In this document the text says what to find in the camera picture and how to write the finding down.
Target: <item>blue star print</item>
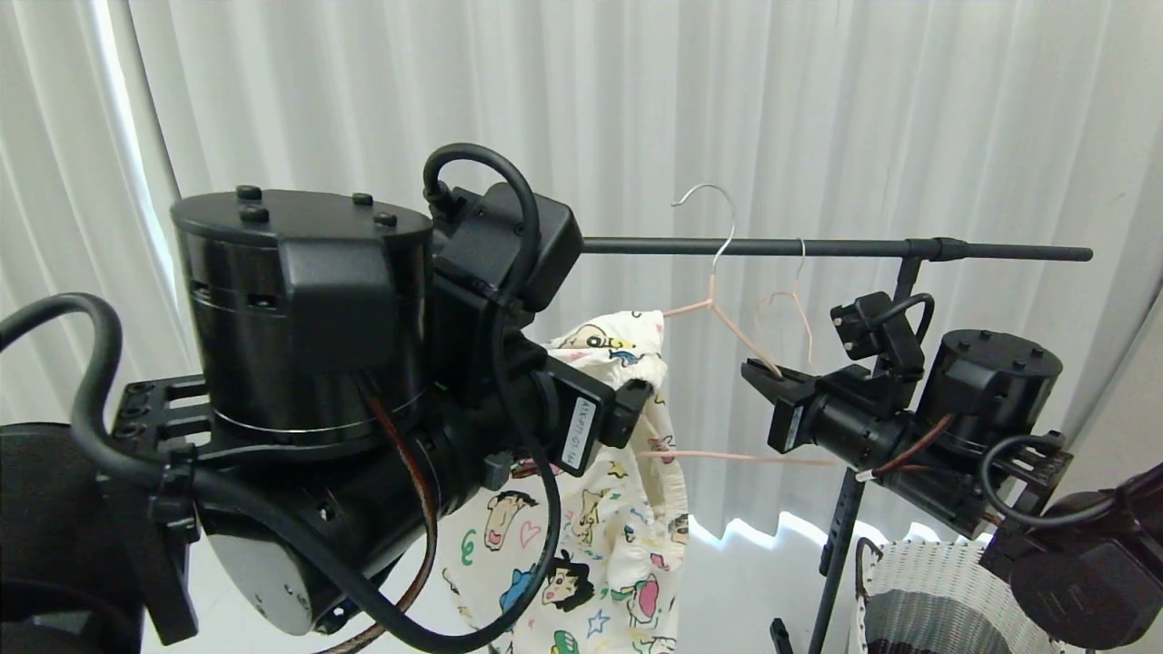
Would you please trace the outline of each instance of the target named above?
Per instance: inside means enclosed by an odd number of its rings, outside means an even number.
[[[601,630],[606,628],[606,623],[609,621],[607,616],[602,616],[601,609],[598,609],[598,614],[590,618],[590,631],[585,634],[586,638],[593,638],[593,634],[601,633]]]

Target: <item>pink clothes hanger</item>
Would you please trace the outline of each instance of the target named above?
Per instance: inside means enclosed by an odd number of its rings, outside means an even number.
[[[727,318],[727,314],[723,313],[723,310],[719,307],[719,303],[715,300],[715,270],[719,266],[719,257],[722,256],[723,250],[726,250],[727,246],[729,246],[730,242],[735,239],[735,228],[739,226],[739,219],[735,215],[735,202],[730,199],[730,193],[728,193],[721,186],[715,184],[698,184],[695,186],[692,186],[691,190],[687,191],[686,194],[683,196],[680,200],[678,200],[677,202],[671,202],[670,206],[672,207],[682,206],[691,197],[691,193],[694,193],[699,189],[714,189],[715,191],[719,191],[719,193],[722,194],[722,197],[727,200],[727,205],[730,207],[730,233],[727,235],[727,240],[723,241],[722,247],[719,248],[719,251],[715,253],[715,258],[711,261],[711,276],[707,278],[707,299],[663,312],[663,317],[673,318],[676,315],[690,313],[692,311],[698,311],[700,308],[711,310],[711,312],[718,315],[719,320],[722,320],[723,325],[726,325],[727,328],[730,329],[732,333],[735,334],[735,336],[737,336],[739,340],[742,341],[744,346],[747,346],[747,349],[751,350],[751,353],[754,353],[755,356],[757,356],[759,361],[762,361],[763,364],[766,365],[769,370],[771,370],[772,375],[775,375],[777,378],[783,378],[783,374],[779,372],[779,367],[776,365],[768,355],[763,354],[763,351],[759,350],[759,347],[755,344],[755,342],[750,337],[748,337],[748,335],[744,334],[743,330],[740,329],[739,326],[735,325],[735,322],[730,318]]]
[[[812,334],[812,324],[808,322],[807,312],[804,311],[804,303],[799,299],[799,278],[800,273],[804,272],[804,263],[807,261],[807,243],[804,239],[800,239],[800,264],[795,269],[795,279],[792,282],[792,290],[789,291],[776,291],[770,296],[762,298],[755,304],[755,312],[751,313],[751,319],[755,324],[756,333],[763,332],[759,327],[759,313],[763,311],[763,306],[773,306],[776,298],[791,298],[795,303],[795,311],[800,314],[800,322],[804,324],[804,330],[807,332],[807,365],[808,370],[812,369],[814,362],[812,361],[813,354],[815,351],[815,336]]]

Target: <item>clothing rack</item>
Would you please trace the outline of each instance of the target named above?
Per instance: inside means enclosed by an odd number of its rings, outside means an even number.
[[[637,239],[587,237],[583,253],[620,255],[714,255],[722,247],[721,239]],[[900,241],[844,241],[800,239],[734,239],[722,253],[730,256],[791,256],[791,257],[880,257],[899,258],[897,289],[893,301],[913,294],[913,285],[921,262],[956,261],[963,258],[1076,261],[1093,258],[1090,248],[1058,246],[1020,246],[997,243],[968,243],[957,239],[904,239]],[[844,482],[832,514],[832,528],[820,555],[820,574],[825,576],[823,595],[812,630],[808,654],[821,654],[828,635],[832,612],[844,573],[844,561],[852,543],[856,516],[864,498],[864,484],[856,481],[856,472],[844,472]],[[787,630],[780,618],[771,623],[770,635],[778,654],[793,654]]]

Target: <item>wicker basket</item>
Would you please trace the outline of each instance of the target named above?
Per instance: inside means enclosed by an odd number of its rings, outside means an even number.
[[[851,654],[1065,654],[1018,606],[1009,587],[977,564],[982,546],[856,546]]]

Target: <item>basket handle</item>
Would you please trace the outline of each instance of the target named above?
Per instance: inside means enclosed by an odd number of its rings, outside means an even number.
[[[884,550],[865,536],[856,541],[856,595],[868,602],[869,592],[864,588],[864,549],[871,549],[876,554],[876,560],[884,559]]]

